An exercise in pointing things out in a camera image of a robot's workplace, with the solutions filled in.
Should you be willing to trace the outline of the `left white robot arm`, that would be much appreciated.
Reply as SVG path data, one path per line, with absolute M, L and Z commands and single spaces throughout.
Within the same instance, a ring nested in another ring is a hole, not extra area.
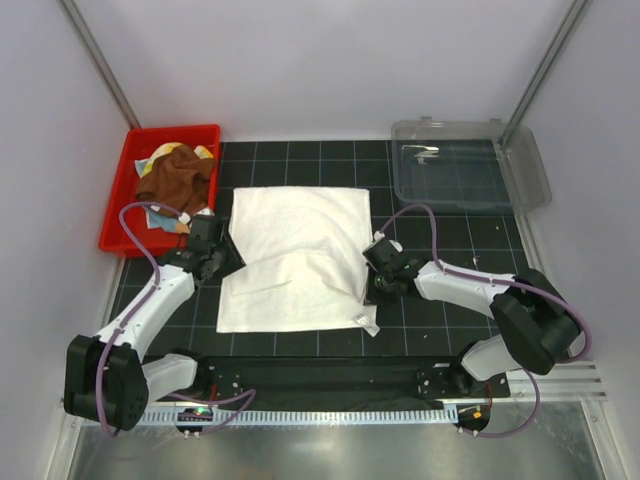
M 226 220 L 197 215 L 182 247 L 152 263 L 153 274 L 131 303 L 93 336 L 76 336 L 66 352 L 67 414 L 97 422 L 113 436 L 132 429 L 148 404 L 164 397 L 200 400 L 212 377 L 204 358 L 173 350 L 145 356 L 170 317 L 209 280 L 244 266 Z

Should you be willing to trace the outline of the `white towel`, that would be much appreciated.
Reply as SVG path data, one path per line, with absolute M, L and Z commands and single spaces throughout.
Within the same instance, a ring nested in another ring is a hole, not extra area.
M 377 309 L 365 302 L 368 190 L 237 188 L 229 231 L 245 265 L 222 281 L 218 332 L 379 333 Z

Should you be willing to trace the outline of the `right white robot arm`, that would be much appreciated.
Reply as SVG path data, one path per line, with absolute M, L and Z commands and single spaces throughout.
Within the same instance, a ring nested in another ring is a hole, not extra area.
M 524 369 L 548 374 L 584 333 L 576 313 L 539 271 L 521 276 L 464 269 L 438 258 L 420 259 L 389 239 L 367 247 L 376 299 L 404 295 L 440 301 L 492 319 L 499 334 L 463 349 L 450 372 L 452 388 L 473 396 L 490 378 Z

